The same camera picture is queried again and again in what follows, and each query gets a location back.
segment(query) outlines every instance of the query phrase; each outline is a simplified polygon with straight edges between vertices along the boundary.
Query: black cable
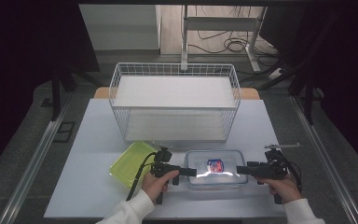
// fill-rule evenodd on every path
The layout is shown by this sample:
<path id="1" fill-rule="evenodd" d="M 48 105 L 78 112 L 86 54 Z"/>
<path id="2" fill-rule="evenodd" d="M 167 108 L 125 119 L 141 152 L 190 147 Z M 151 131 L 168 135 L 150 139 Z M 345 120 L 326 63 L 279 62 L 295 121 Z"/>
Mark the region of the black cable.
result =
<path id="1" fill-rule="evenodd" d="M 243 78 L 243 79 L 239 80 L 239 83 L 242 83 L 245 81 L 257 81 L 257 80 L 269 77 L 271 75 L 271 73 L 273 71 L 275 71 L 276 69 L 278 69 L 282 64 L 283 64 L 283 62 L 281 60 L 278 60 L 275 64 L 273 64 L 268 69 L 266 69 L 262 72 L 255 73 L 255 75 L 257 75 L 257 76 Z"/>
<path id="2" fill-rule="evenodd" d="M 241 14 L 241 9 L 242 9 L 242 7 L 240 7 L 240 10 L 238 10 L 237 17 L 239 17 L 239 16 L 240 16 L 240 14 Z"/>
<path id="3" fill-rule="evenodd" d="M 296 180 L 298 191 L 300 191 L 300 193 L 301 193 L 301 190 L 302 190 L 301 175 L 299 175 L 298 172 L 296 171 L 296 169 L 293 167 L 293 165 L 292 165 L 293 163 L 288 161 L 286 158 L 284 158 L 284 159 L 286 160 L 287 168 L 289 168 L 289 171 L 291 172 L 291 174 L 293 175 L 293 177 Z"/>
<path id="4" fill-rule="evenodd" d="M 273 64 L 263 63 L 263 62 L 261 61 L 262 58 L 276 58 L 276 56 L 274 56 L 274 55 L 260 55 L 260 56 L 257 57 L 257 61 L 258 61 L 258 63 L 261 63 L 261 64 L 263 64 L 263 65 L 266 66 L 266 67 L 271 67 L 272 65 L 275 64 L 275 63 L 273 63 Z"/>
<path id="5" fill-rule="evenodd" d="M 155 165 L 155 164 L 157 164 L 157 162 L 150 162 L 150 163 L 148 163 L 148 164 L 145 164 L 144 167 L 146 167 L 146 166 L 148 166 L 148 165 Z"/>
<path id="6" fill-rule="evenodd" d="M 182 6 L 181 6 L 181 27 L 183 27 L 183 24 L 182 24 L 182 22 L 183 22 L 183 7 L 184 7 L 184 6 L 182 5 Z M 237 8 L 237 7 L 234 7 L 228 15 L 230 15 L 233 11 L 235 11 L 236 8 Z M 252 8 L 249 7 L 248 17 L 250 16 L 251 9 L 252 9 Z M 218 34 L 218 35 L 222 35 L 222 34 L 228 33 L 228 32 L 229 32 L 229 31 L 225 31 L 225 32 L 223 32 L 223 33 L 221 33 L 221 34 Z M 208 39 L 208 38 L 216 37 L 216 36 L 218 36 L 218 35 L 208 36 L 208 37 L 201 37 L 200 34 L 199 34 L 199 37 L 200 37 L 201 39 Z M 201 47 L 199 47 L 199 46 L 191 45 L 191 44 L 187 44 L 187 45 L 190 46 L 190 47 L 193 47 L 193 48 L 200 49 L 200 50 L 202 50 L 202 51 L 204 51 L 204 52 L 211 53 L 211 54 L 222 53 L 222 52 L 224 52 L 224 51 L 226 51 L 226 50 L 228 50 L 228 49 L 229 49 L 230 51 L 232 51 L 232 52 L 241 52 L 241 51 L 243 51 L 244 48 L 246 47 L 246 45 L 248 44 L 249 34 L 247 33 L 247 35 L 246 35 L 246 40 L 243 39 L 243 38 L 241 38 L 241 36 L 240 36 L 240 38 L 237 38 L 237 37 L 232 37 L 232 35 L 233 35 L 233 32 L 231 31 L 229 38 L 228 38 L 227 40 L 225 40 L 225 42 L 224 42 L 225 48 L 222 49 L 222 50 L 218 50 L 218 51 L 209 51 L 209 50 L 207 50 L 207 49 L 203 49 L 203 48 L 201 48 Z M 232 47 L 232 46 L 235 45 L 235 44 L 241 45 L 242 48 L 241 48 L 240 50 L 231 49 L 230 47 Z M 264 55 L 271 55 L 271 57 L 272 57 L 272 56 L 275 56 L 275 54 L 267 54 L 267 53 L 263 52 L 262 50 L 260 50 L 260 49 L 258 49 L 258 48 L 256 48 L 256 47 L 254 48 L 254 52 L 256 53 L 257 56 L 264 56 Z M 277 61 L 277 62 L 276 62 L 275 64 L 273 64 L 270 68 L 273 68 L 274 65 L 276 65 L 276 64 L 280 64 L 280 61 Z M 248 80 L 262 79 L 262 78 L 268 77 L 268 76 L 270 75 L 270 73 L 273 72 L 273 71 L 270 71 L 270 70 L 271 70 L 271 69 L 266 69 L 265 71 L 258 72 L 258 73 L 247 73 L 247 72 L 241 72 L 241 71 L 239 71 L 239 72 L 244 73 L 244 74 L 247 74 L 247 75 L 252 75 L 252 77 L 247 77 L 247 78 L 244 78 L 244 79 L 240 80 L 240 83 L 242 83 L 242 82 L 244 82 L 244 81 L 248 81 Z"/>
<path id="7" fill-rule="evenodd" d="M 235 16 L 235 14 L 233 12 L 235 12 L 236 10 L 237 10 L 237 7 L 233 7 L 232 10 L 228 13 L 228 16 L 231 15 L 231 13 L 232 13 L 232 15 Z"/>
<path id="8" fill-rule="evenodd" d="M 237 9 L 237 7 L 234 7 L 234 8 L 230 11 L 230 13 L 229 13 L 228 15 L 230 15 L 231 13 L 233 13 L 234 11 L 236 11 L 236 9 Z M 249 7 L 248 17 L 250 16 L 251 9 L 252 9 L 252 7 Z M 239 9 L 239 13 L 237 14 L 237 16 L 239 16 L 240 14 L 241 14 L 241 8 Z M 286 56 L 286 55 L 293 54 L 293 53 L 296 53 L 297 51 L 302 50 L 303 48 L 305 48 L 305 47 L 308 45 L 308 43 L 310 42 L 310 39 L 311 39 L 311 38 L 314 38 L 314 36 L 317 34 L 318 30 L 320 29 L 320 26 L 316 26 L 316 27 L 310 32 L 310 34 L 309 34 L 306 38 L 302 39 L 302 40 L 300 41 L 300 43 L 297 44 L 297 47 L 296 47 L 296 48 L 291 49 L 291 50 L 289 50 L 288 52 L 286 52 L 286 53 L 284 53 L 284 54 L 269 54 L 269 53 L 263 52 L 262 50 L 260 50 L 260 49 L 258 49 L 258 48 L 255 47 L 255 48 L 254 48 L 254 52 L 255 52 L 255 56 L 258 56 L 258 57 L 257 57 L 258 62 L 261 63 L 261 64 L 263 64 L 263 65 L 265 65 L 265 66 L 273 66 L 274 64 L 265 64 L 265 63 L 263 63 L 263 62 L 260 60 L 260 56 L 263 56 L 263 57 L 261 57 L 261 58 L 266 58 L 265 56 L 268 56 L 268 57 L 271 57 L 271 58 L 277 58 L 277 57 L 282 58 L 282 57 L 284 57 L 284 56 Z M 200 36 L 200 34 L 199 34 L 199 38 L 201 38 L 201 39 L 209 39 L 209 38 L 213 38 L 213 37 L 216 37 L 216 36 L 225 34 L 225 33 L 228 33 L 228 31 L 225 31 L 225 32 L 220 33 L 220 34 L 217 34 L 217 35 L 207 36 L 207 37 L 202 37 L 202 36 Z M 233 45 L 236 45 L 236 44 L 237 44 L 237 45 L 242 44 L 242 45 L 245 45 L 245 46 L 246 46 L 246 44 L 248 44 L 249 33 L 246 32 L 246 34 L 247 34 L 247 35 L 246 35 L 246 40 L 241 38 L 241 40 L 232 41 L 233 39 L 232 39 L 232 33 L 231 33 L 231 34 L 230 34 L 230 38 L 227 39 L 226 42 L 225 42 L 225 43 L 226 43 L 226 44 L 225 44 L 225 48 L 222 49 L 222 50 L 218 50 L 218 51 L 209 51 L 209 50 L 207 50 L 207 49 L 203 49 L 203 48 L 201 48 L 201 47 L 199 47 L 199 46 L 196 46 L 196 45 L 189 45 L 189 46 L 190 46 L 190 47 L 197 48 L 197 49 L 201 49 L 202 51 L 205 51 L 205 52 L 207 52 L 207 53 L 212 53 L 212 54 L 221 53 L 221 52 L 224 52 L 224 51 L 226 51 L 226 50 L 230 50 L 231 52 L 238 53 L 238 52 L 242 52 L 242 51 L 244 50 L 244 47 L 242 47 L 242 49 L 231 49 L 230 47 L 232 47 Z"/>
<path id="9" fill-rule="evenodd" d="M 297 164 L 295 164 L 294 162 L 291 162 L 291 161 L 290 161 L 290 163 L 297 168 L 297 170 L 298 170 L 298 175 L 299 175 L 300 178 L 302 178 L 302 173 L 301 173 L 300 167 L 299 167 Z"/>
<path id="10" fill-rule="evenodd" d="M 249 75 L 249 76 L 258 76 L 259 74 L 257 73 L 250 73 L 250 72 L 243 72 L 243 71 L 240 71 L 240 70 L 235 70 L 235 72 L 238 74 L 238 73 L 243 73 L 245 75 Z"/>
<path id="11" fill-rule="evenodd" d="M 251 10 L 252 10 L 252 7 L 249 7 L 248 18 L 251 16 Z"/>
<path id="12" fill-rule="evenodd" d="M 139 178 L 141 178 L 142 171 L 143 171 L 144 167 L 146 167 L 145 163 L 151 156 L 156 155 L 156 154 L 157 154 L 156 152 L 150 153 L 149 155 L 146 156 L 146 158 L 142 162 L 141 166 L 138 169 L 138 173 L 136 173 L 135 179 L 133 180 L 129 196 L 127 197 L 126 201 L 129 201 L 132 198 L 133 192 L 135 192 L 136 186 L 138 185 Z"/>
<path id="13" fill-rule="evenodd" d="M 205 11 L 203 10 L 203 7 L 201 7 L 201 10 L 202 10 L 202 12 L 204 13 L 204 15 L 206 16 L 206 13 L 205 13 Z M 223 34 L 225 34 L 225 33 L 228 33 L 228 31 L 219 33 L 219 34 L 217 34 L 217 35 L 211 35 L 211 36 L 207 36 L 207 37 L 202 37 L 202 36 L 200 35 L 200 31 L 199 31 L 199 30 L 197 31 L 197 34 L 199 35 L 199 38 L 202 39 L 202 40 L 214 38 L 214 37 L 223 35 Z"/>

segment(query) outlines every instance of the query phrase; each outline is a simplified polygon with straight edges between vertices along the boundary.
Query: wire basket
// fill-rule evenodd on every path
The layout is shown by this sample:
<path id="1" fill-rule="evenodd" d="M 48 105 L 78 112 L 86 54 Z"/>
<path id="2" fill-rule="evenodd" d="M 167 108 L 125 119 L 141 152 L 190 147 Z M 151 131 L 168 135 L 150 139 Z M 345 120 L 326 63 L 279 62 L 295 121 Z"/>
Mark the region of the wire basket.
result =
<path id="1" fill-rule="evenodd" d="M 232 64 L 118 63 L 109 102 L 126 141 L 226 141 L 241 101 Z"/>

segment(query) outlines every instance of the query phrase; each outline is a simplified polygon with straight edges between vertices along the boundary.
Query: green container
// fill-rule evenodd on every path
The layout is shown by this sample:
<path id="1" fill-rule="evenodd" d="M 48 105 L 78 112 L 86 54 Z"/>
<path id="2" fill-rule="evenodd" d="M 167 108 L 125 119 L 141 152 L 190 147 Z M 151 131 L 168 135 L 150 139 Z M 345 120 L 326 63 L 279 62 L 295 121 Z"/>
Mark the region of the green container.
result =
<path id="1" fill-rule="evenodd" d="M 157 150 L 146 142 L 138 141 L 132 143 L 110 167 L 110 175 L 114 176 L 128 188 L 131 188 L 142 162 L 147 155 L 153 152 L 157 152 Z M 146 164 L 153 161 L 154 156 L 151 156 Z M 149 170 L 150 166 L 146 166 L 142 171 L 141 177 L 143 177 Z"/>

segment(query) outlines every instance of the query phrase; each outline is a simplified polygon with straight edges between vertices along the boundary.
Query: white table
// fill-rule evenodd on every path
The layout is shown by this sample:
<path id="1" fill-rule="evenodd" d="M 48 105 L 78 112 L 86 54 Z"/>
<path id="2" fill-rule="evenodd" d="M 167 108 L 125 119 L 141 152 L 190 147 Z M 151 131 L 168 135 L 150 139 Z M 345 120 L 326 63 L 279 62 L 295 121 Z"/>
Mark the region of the white table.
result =
<path id="1" fill-rule="evenodd" d="M 191 149 L 237 149 L 246 161 L 265 161 L 265 145 L 278 144 L 262 100 L 242 100 L 225 143 L 171 144 L 170 164 L 184 165 Z M 124 142 L 107 99 L 91 99 L 45 217 L 105 217 L 129 189 L 109 174 L 109 167 L 130 143 Z M 268 186 L 249 177 L 240 189 L 191 191 L 181 177 L 169 186 L 163 205 L 148 219 L 281 217 L 281 205 L 273 202 Z"/>

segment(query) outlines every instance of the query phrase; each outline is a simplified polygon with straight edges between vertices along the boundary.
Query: human hand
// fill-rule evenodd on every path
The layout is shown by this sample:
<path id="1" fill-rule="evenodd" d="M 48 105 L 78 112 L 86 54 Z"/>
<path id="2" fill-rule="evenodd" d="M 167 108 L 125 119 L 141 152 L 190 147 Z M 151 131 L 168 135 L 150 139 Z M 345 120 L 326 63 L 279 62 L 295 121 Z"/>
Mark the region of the human hand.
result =
<path id="1" fill-rule="evenodd" d="M 255 177 L 255 179 L 259 182 L 268 184 L 269 193 L 272 195 L 279 194 L 282 198 L 282 203 L 290 203 L 303 198 L 297 188 L 295 180 L 290 175 L 286 175 L 281 180 L 263 179 L 259 177 Z"/>
<path id="2" fill-rule="evenodd" d="M 173 179 L 179 175 L 178 170 L 170 171 L 164 176 L 157 178 L 147 172 L 142 183 L 142 190 L 149 196 L 153 203 L 156 203 L 156 199 L 161 192 L 167 191 L 167 181 Z"/>

